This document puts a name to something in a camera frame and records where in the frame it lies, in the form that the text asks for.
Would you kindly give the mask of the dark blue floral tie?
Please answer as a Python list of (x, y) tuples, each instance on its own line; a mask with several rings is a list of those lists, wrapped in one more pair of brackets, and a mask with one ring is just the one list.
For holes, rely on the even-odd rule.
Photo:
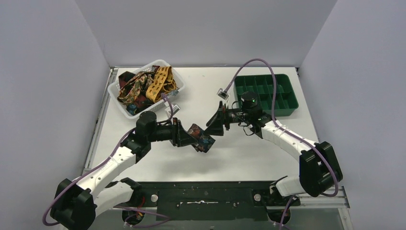
[(192, 144), (197, 152), (207, 153), (215, 143), (215, 139), (210, 135), (206, 135), (204, 130), (197, 124), (191, 125), (188, 134), (197, 140), (197, 143)]

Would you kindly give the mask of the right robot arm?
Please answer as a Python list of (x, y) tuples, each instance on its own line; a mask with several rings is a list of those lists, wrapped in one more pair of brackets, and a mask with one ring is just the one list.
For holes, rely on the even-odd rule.
[(270, 185), (270, 193), (282, 197), (298, 194), (336, 196), (343, 175), (331, 144), (302, 137), (265, 112), (257, 94), (245, 92), (240, 107), (229, 108), (222, 102), (206, 123), (206, 134), (223, 136), (231, 124), (242, 124), (253, 135), (269, 141), (291, 155), (299, 164), (297, 176), (285, 176)]

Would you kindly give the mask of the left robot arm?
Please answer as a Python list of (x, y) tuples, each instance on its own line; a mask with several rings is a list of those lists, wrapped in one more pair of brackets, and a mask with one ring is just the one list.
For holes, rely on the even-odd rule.
[(133, 129), (118, 142), (112, 153), (102, 163), (73, 181), (63, 180), (49, 209), (43, 216), (55, 220), (69, 230), (87, 230), (96, 219), (95, 198), (126, 169), (137, 164), (151, 150), (153, 142), (169, 141), (175, 147), (197, 143), (177, 118), (157, 122), (154, 112), (143, 112)]

